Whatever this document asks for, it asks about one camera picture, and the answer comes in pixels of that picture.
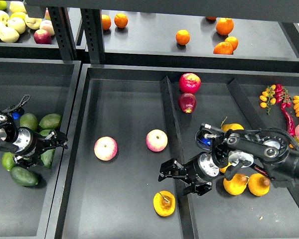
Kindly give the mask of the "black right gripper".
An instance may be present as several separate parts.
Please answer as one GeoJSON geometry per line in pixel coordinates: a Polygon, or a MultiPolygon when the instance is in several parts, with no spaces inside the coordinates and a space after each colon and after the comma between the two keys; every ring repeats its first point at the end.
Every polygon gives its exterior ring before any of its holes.
{"type": "Polygon", "coordinates": [[[202,196],[212,190],[212,180],[219,176],[219,167],[212,161],[212,157],[207,153],[200,153],[191,158],[184,165],[180,164],[176,158],[172,158],[161,164],[158,182],[166,178],[173,178],[187,182],[191,180],[189,186],[183,189],[182,195],[197,194],[202,196]]]}

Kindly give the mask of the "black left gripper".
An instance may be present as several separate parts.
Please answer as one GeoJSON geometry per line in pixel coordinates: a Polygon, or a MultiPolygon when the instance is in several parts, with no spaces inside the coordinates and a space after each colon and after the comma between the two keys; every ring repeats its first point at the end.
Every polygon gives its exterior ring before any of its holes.
{"type": "Polygon", "coordinates": [[[44,151],[56,149],[57,147],[68,149],[66,134],[58,130],[55,130],[55,133],[55,136],[45,138],[27,127],[19,128],[17,138],[13,142],[17,147],[13,157],[15,165],[25,169],[44,166],[43,161],[38,157],[44,151]]]}

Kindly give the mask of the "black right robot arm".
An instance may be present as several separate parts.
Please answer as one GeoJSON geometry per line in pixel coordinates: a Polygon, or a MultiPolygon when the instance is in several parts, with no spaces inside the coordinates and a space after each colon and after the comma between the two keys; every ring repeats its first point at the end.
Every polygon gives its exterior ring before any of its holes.
{"type": "Polygon", "coordinates": [[[225,178],[233,179],[241,169],[251,167],[268,178],[274,187],[299,185],[299,144],[280,128],[228,130],[201,124],[195,135],[201,152],[185,164],[176,158],[160,167],[158,181],[181,180],[188,186],[183,194],[199,196],[212,189],[212,181],[226,167],[225,178]]]}

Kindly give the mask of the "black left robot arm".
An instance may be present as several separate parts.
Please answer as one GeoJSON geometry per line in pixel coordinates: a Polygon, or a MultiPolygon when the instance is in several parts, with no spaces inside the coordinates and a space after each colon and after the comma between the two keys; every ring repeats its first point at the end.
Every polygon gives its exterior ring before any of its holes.
{"type": "Polygon", "coordinates": [[[66,134],[58,130],[52,129],[48,136],[42,136],[28,127],[16,126],[15,119],[24,113],[22,107],[29,99],[30,95],[24,95],[18,104],[0,111],[0,151],[12,153],[15,164],[23,168],[37,165],[48,150],[68,149],[66,134]]]}

